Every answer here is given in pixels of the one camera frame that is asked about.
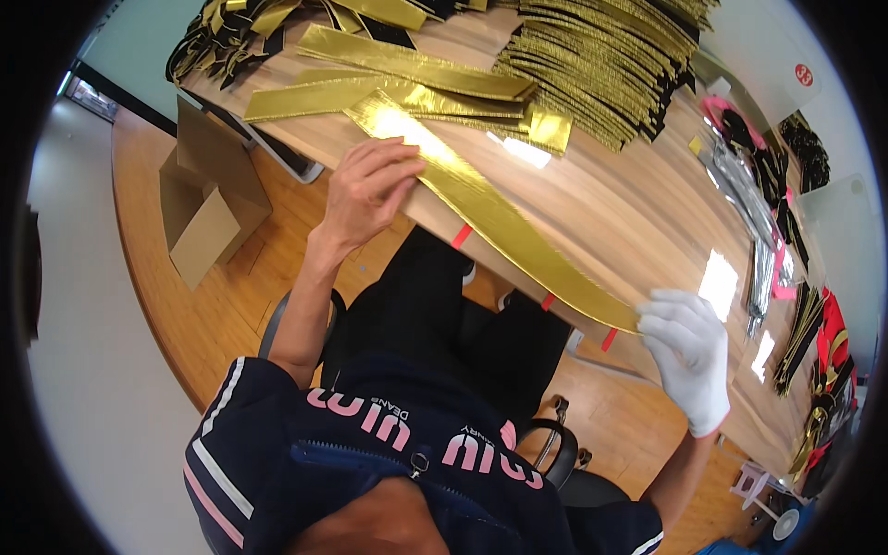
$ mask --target office chair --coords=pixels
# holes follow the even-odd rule
[[[274,308],[274,313],[268,321],[268,327],[262,336],[262,344],[259,347],[258,357],[261,359],[268,358],[274,334],[277,333],[278,325],[281,323],[281,317],[283,316],[284,309],[287,307],[288,300],[289,292],[283,296],[281,302]],[[327,331],[324,333],[324,346],[321,349],[321,357],[318,360],[318,366],[326,361],[321,371],[321,387],[328,390],[334,389],[339,366],[344,362],[341,353],[331,351],[329,339],[333,334],[333,329],[336,325],[342,324],[347,313],[345,301],[343,301],[342,296],[335,289],[330,294],[330,304],[330,320],[327,325]],[[457,334],[457,343],[468,345],[494,315],[495,313],[489,311],[484,306],[463,297],[462,320]],[[591,454],[586,449],[578,448],[576,436],[564,426],[568,404],[566,399],[558,397],[555,407],[558,420],[534,418],[530,423],[529,429],[519,438],[519,444],[536,430],[548,429],[550,431],[543,450],[534,462],[534,467],[539,469],[544,459],[551,452],[556,437],[559,436],[561,438],[549,468],[541,471],[541,474],[555,485],[559,491],[561,502],[565,506],[598,507],[617,501],[629,501],[629,496],[612,481],[598,476],[598,474],[585,471],[586,464],[591,460]],[[575,464],[578,457],[580,459],[580,468],[576,469]]]

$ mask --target cardboard box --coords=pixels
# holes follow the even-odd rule
[[[167,250],[190,290],[226,263],[272,213],[233,133],[178,98],[178,139],[160,169]]]

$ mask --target black pants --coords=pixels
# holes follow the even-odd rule
[[[570,326],[516,290],[505,310],[486,318],[471,340],[461,341],[464,304],[471,303],[463,297],[462,279],[470,264],[461,252],[415,227],[379,281],[354,300],[344,325],[337,323],[330,344],[340,360],[330,362],[338,369],[363,352],[396,353],[421,371],[455,377],[520,433],[540,406]]]

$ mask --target red tape mark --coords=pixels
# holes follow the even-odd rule
[[[456,238],[450,243],[450,246],[454,249],[459,250],[460,247],[463,246],[463,243],[466,239],[468,239],[469,235],[472,234],[472,226],[465,224],[463,229],[459,230],[459,233],[456,234]]]
[[[540,305],[544,311],[549,312],[549,307],[552,306],[552,303],[555,302],[555,296],[551,293],[546,295],[546,298],[543,299],[543,303]]]
[[[607,349],[610,348],[610,344],[614,342],[614,337],[616,337],[616,328],[611,328],[610,331],[607,332],[607,337],[601,343],[601,350],[607,353]]]

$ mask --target wooden floor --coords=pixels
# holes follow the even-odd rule
[[[124,252],[149,325],[167,362],[195,406],[203,410],[230,360],[258,350],[278,300],[290,289],[305,254],[308,232],[324,213],[329,173],[310,186],[297,183],[265,153],[252,160],[274,207],[231,262],[214,267],[191,292],[176,274],[161,225],[157,170],[175,139],[121,108],[114,125],[115,199]],[[347,304],[377,280],[414,224],[399,215],[342,266],[336,289]],[[479,268],[464,294],[488,307],[511,290]],[[597,347],[585,345],[586,356]],[[645,490],[685,432],[678,409],[657,387],[630,382],[563,357],[541,414],[554,415],[551,398],[570,400],[567,427],[593,453],[589,470],[616,482],[633,498]],[[745,458],[735,448],[734,455]],[[752,511],[728,493],[740,462],[715,449],[703,482],[660,553],[694,553],[722,537],[747,543]]]

